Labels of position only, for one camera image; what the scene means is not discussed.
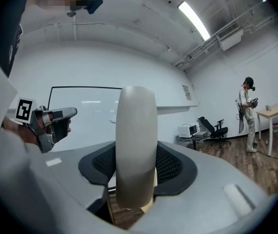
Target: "white ceiling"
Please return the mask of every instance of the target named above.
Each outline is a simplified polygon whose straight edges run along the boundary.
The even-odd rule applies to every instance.
[[[206,26],[210,35],[261,0],[104,0],[93,14],[78,11],[77,40],[94,40],[123,45],[150,54],[171,65],[176,64],[203,39],[177,6],[186,1]],[[246,14],[244,22],[263,20],[272,10],[264,5],[258,13]],[[25,32],[21,47],[47,41],[74,40],[73,18],[64,11],[30,7],[22,17]]]

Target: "whiteboard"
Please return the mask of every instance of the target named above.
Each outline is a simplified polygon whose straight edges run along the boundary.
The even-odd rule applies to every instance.
[[[120,88],[53,87],[49,109],[77,108],[71,119],[72,131],[55,144],[52,152],[115,141],[116,118]]]

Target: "white pants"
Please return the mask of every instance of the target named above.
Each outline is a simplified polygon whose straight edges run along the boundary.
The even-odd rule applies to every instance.
[[[255,119],[247,120],[248,124],[248,140],[247,140],[247,150],[253,149],[253,142],[255,139]]]

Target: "whiteboard frame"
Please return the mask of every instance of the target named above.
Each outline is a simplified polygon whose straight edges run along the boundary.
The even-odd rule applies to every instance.
[[[56,89],[56,88],[106,88],[106,89],[119,89],[119,90],[122,89],[122,88],[114,88],[114,87],[94,87],[94,86],[58,86],[58,87],[51,87],[47,110],[49,110],[52,90]]]

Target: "white cylinder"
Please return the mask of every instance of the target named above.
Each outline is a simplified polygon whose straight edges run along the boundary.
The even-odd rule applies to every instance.
[[[120,207],[147,205],[153,194],[157,108],[151,89],[121,90],[116,117],[116,200]]]

